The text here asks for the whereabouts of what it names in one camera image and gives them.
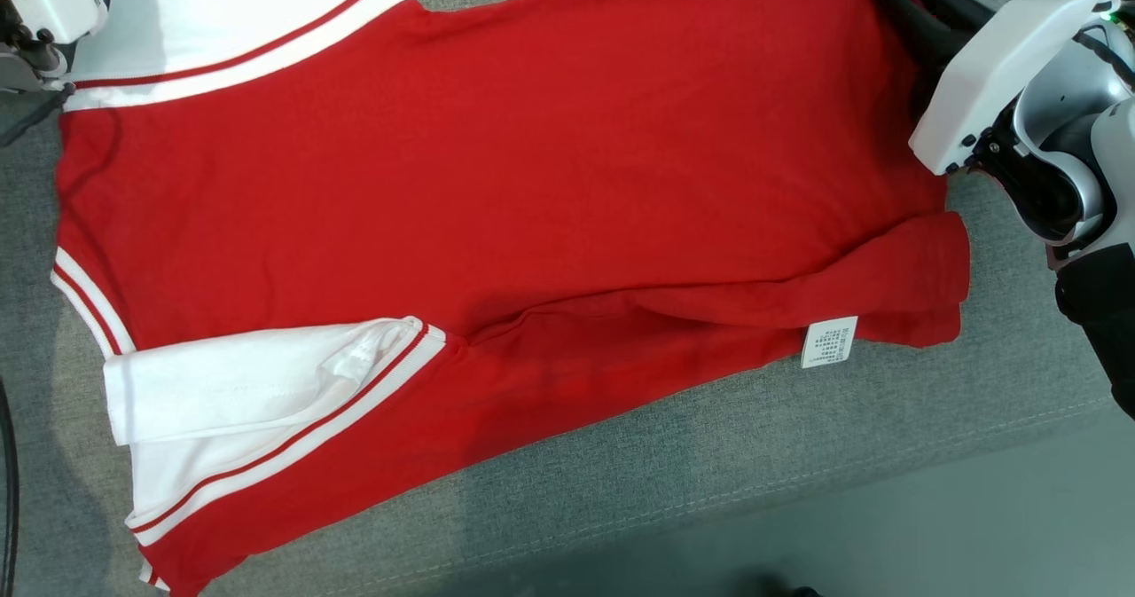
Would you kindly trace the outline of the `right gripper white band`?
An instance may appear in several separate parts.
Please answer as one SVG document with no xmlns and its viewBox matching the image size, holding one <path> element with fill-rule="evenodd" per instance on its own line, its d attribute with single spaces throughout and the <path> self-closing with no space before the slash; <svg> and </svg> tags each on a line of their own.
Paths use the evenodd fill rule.
<svg viewBox="0 0 1135 597">
<path fill-rule="evenodd" d="M 873 3 L 920 72 L 944 70 L 920 163 L 997 180 L 1046 244 L 1130 244 L 1132 0 Z M 978 31 L 953 59 L 952 28 Z"/>
</svg>

